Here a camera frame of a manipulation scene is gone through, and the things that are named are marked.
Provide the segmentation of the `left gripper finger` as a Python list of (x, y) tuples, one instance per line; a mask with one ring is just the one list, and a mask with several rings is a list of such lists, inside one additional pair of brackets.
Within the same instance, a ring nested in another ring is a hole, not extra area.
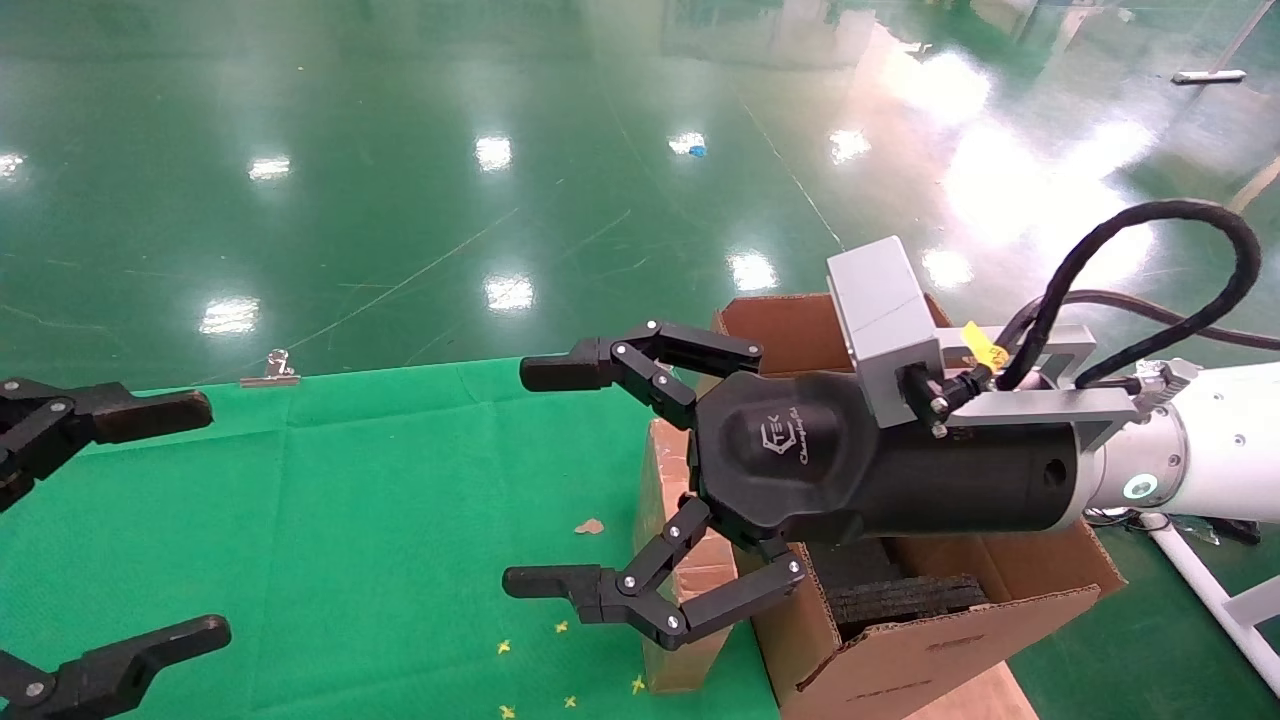
[(26, 378), (5, 379), (1, 511), (90, 445), (131, 443), (210, 424), (212, 406), (196, 389), (141, 397), (118, 382), (65, 389)]
[(1, 652), (3, 719), (109, 719), (136, 710), (164, 669), (216, 652), (232, 641), (220, 615), (91, 650), (46, 673)]

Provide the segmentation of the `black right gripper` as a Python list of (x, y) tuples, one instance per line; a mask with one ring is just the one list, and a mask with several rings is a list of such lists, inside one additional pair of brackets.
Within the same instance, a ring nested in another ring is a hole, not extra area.
[[(963, 427), (942, 438), (915, 421), (882, 428), (852, 373), (763, 377), (762, 359), (756, 341), (654, 320), (582, 338), (566, 354), (522, 357), (526, 391), (618, 386), (691, 430), (699, 498), (685, 497), (622, 570), (508, 568), (503, 591), (567, 600), (582, 624), (627, 624), (675, 651), (797, 588), (806, 570), (783, 541), (1028, 533), (1066, 521), (1079, 470), (1069, 424)], [(726, 379), (698, 400), (676, 368)], [(676, 605), (660, 587), (708, 530), (759, 550), (765, 562)]]

